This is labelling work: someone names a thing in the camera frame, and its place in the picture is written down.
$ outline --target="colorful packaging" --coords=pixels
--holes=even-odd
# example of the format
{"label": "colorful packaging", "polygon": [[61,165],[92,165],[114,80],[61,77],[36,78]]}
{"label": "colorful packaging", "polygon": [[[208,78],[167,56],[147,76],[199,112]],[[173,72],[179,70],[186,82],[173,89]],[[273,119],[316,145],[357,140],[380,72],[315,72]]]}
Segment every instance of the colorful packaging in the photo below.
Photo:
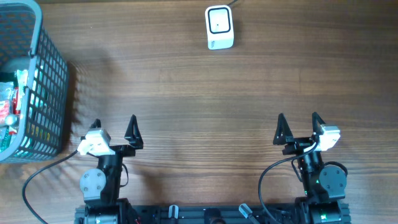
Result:
{"label": "colorful packaging", "polygon": [[11,100],[14,94],[14,83],[13,82],[0,82],[0,101]]}
{"label": "colorful packaging", "polygon": [[9,129],[6,127],[4,138],[0,142],[0,152],[3,152],[10,146],[12,136],[9,135],[8,132]]}
{"label": "colorful packaging", "polygon": [[6,122],[6,116],[10,114],[10,102],[9,100],[0,101],[0,124]]}
{"label": "colorful packaging", "polygon": [[18,88],[23,91],[24,87],[27,85],[28,70],[16,70],[16,75],[18,79]]}
{"label": "colorful packaging", "polygon": [[0,128],[0,141],[6,137],[6,132],[8,132],[7,127]]}
{"label": "colorful packaging", "polygon": [[22,97],[19,97],[19,87],[14,88],[14,94],[12,96],[12,108],[14,114],[21,113]]}
{"label": "colorful packaging", "polygon": [[13,127],[9,126],[8,134],[17,134],[17,133],[18,133],[17,128],[13,128]]}

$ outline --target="gray plastic basket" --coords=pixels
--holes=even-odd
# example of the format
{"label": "gray plastic basket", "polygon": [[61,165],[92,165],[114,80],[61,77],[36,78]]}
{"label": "gray plastic basket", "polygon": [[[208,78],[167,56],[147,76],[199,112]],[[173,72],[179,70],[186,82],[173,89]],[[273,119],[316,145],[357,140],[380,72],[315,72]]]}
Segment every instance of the gray plastic basket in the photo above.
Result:
{"label": "gray plastic basket", "polygon": [[0,152],[3,163],[44,161],[62,150],[69,72],[42,23],[36,2],[0,0],[0,68],[15,58],[29,61],[19,131]]}

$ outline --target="wood grain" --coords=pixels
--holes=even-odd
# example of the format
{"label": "wood grain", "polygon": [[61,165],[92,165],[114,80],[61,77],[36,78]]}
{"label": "wood grain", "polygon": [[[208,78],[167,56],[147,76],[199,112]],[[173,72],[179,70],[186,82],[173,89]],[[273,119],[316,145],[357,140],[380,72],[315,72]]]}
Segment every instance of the wood grain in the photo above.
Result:
{"label": "wood grain", "polygon": [[[284,158],[272,145],[277,115],[308,136],[317,111],[341,129],[323,160],[349,170],[353,223],[396,223],[396,2],[242,0],[233,7],[234,47],[210,51],[204,11],[223,3],[43,4],[44,25],[72,70],[72,131],[60,157],[95,118],[112,144],[123,143],[135,114],[145,148],[124,160],[130,181],[121,197],[254,205],[260,173]],[[49,163],[0,165],[0,223],[38,223],[21,188]],[[49,223],[71,223],[83,205],[79,178],[94,167],[95,159],[75,156],[35,178],[27,197]],[[267,202],[303,196],[290,164],[263,186]]]}

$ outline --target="white device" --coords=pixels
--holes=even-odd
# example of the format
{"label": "white device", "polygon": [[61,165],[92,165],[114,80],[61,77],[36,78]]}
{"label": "white device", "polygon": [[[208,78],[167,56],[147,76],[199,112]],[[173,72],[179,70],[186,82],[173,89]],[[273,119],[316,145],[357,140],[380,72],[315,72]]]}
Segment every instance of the white device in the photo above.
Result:
{"label": "white device", "polygon": [[81,155],[90,154],[94,156],[103,155],[114,155],[115,152],[109,148],[109,142],[111,141],[111,136],[103,128],[93,128],[90,129],[84,140],[77,147],[77,151]]}
{"label": "white device", "polygon": [[[321,124],[321,133],[319,134],[319,144],[316,151],[327,151],[328,149],[335,146],[337,141],[340,138],[340,129],[337,126],[330,125],[330,124]],[[304,149],[304,152],[307,152],[314,147],[315,143]]]}
{"label": "white device", "polygon": [[206,9],[207,42],[210,50],[226,49],[234,44],[232,11],[229,6]]}

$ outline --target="wire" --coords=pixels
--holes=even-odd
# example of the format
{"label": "wire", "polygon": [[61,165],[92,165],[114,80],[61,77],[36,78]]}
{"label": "wire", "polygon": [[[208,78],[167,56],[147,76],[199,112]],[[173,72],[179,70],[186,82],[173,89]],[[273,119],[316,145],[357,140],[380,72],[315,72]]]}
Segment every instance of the wire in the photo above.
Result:
{"label": "wire", "polygon": [[129,183],[129,171],[127,171],[127,167],[126,165],[124,165],[124,163],[122,163],[122,166],[124,167],[124,170],[126,171],[127,174],[127,183],[120,185],[120,188],[127,186],[127,184]]}
{"label": "wire", "polygon": [[42,222],[43,224],[48,224],[48,223],[47,223],[46,221],[44,221],[44,219],[43,219],[42,217],[40,217],[40,215],[37,214],[37,213],[35,212],[35,210],[32,208],[32,206],[30,206],[30,203],[29,203],[29,202],[27,201],[27,199],[26,199],[26,187],[27,187],[27,184],[28,184],[37,174],[39,174],[39,173],[45,171],[46,169],[51,168],[51,167],[53,167],[53,166],[55,166],[55,165],[57,165],[57,164],[60,164],[61,162],[63,162],[63,161],[65,161],[65,160],[71,158],[72,156],[74,156],[76,153],[77,153],[77,150],[74,151],[73,153],[71,153],[69,156],[67,156],[67,157],[65,157],[65,158],[63,158],[63,159],[60,159],[60,160],[58,160],[57,162],[51,163],[50,165],[47,165],[47,166],[45,166],[45,167],[39,169],[39,170],[36,171],[34,174],[32,174],[32,175],[25,181],[25,183],[24,183],[24,186],[23,186],[23,188],[22,188],[22,198],[24,199],[24,202],[25,202],[27,208],[29,208],[29,210],[33,213],[33,215],[34,215],[40,222]]}
{"label": "wire", "polygon": [[91,153],[89,153],[89,152],[87,152],[87,155],[89,155],[89,156],[92,156],[92,157],[95,157],[95,158],[97,158],[98,159],[98,156],[94,156],[94,155],[92,155]]}
{"label": "wire", "polygon": [[236,3],[237,1],[238,0],[231,1],[227,6],[230,6],[230,5],[234,4],[234,3]]}
{"label": "wire", "polygon": [[294,160],[295,160],[295,159],[292,160],[292,167],[293,167],[293,170],[294,170],[294,172],[296,173],[296,176],[297,176],[298,180],[299,180],[300,182],[303,182],[303,180],[302,180],[301,177],[300,177],[299,172],[297,172],[296,166],[294,165]]}
{"label": "wire", "polygon": [[344,171],[344,173],[346,174],[346,177],[348,176],[348,169],[343,164],[341,164],[339,162],[335,162],[335,161],[329,161],[329,162],[324,163],[323,166],[325,167],[325,166],[328,166],[328,165],[334,165],[334,166],[340,167]]}
{"label": "wire", "polygon": [[268,209],[267,209],[267,207],[266,207],[266,205],[265,205],[265,203],[264,203],[264,201],[263,201],[263,199],[262,199],[262,196],[261,196],[261,183],[262,183],[262,179],[264,178],[264,176],[266,175],[266,173],[267,173],[269,170],[271,170],[272,168],[274,168],[275,166],[277,166],[277,165],[279,165],[279,164],[281,164],[281,163],[287,162],[287,161],[291,161],[291,160],[295,160],[295,159],[300,159],[301,157],[304,157],[304,156],[310,154],[311,152],[313,152],[313,151],[317,148],[317,146],[318,146],[318,142],[314,143],[314,144],[312,145],[312,148],[311,148],[309,151],[304,152],[303,154],[298,155],[298,156],[293,156],[293,157],[289,157],[289,158],[286,158],[286,159],[282,159],[282,160],[280,160],[280,161],[274,163],[273,165],[269,166],[268,168],[266,168],[266,169],[262,172],[262,174],[261,174],[261,176],[260,176],[260,179],[259,179],[259,189],[258,189],[260,203],[261,203],[262,207],[264,208],[264,211],[267,213],[268,217],[269,217],[272,221],[274,221],[275,223],[281,224],[281,223],[278,222],[278,221],[276,220],[276,218],[268,211]]}

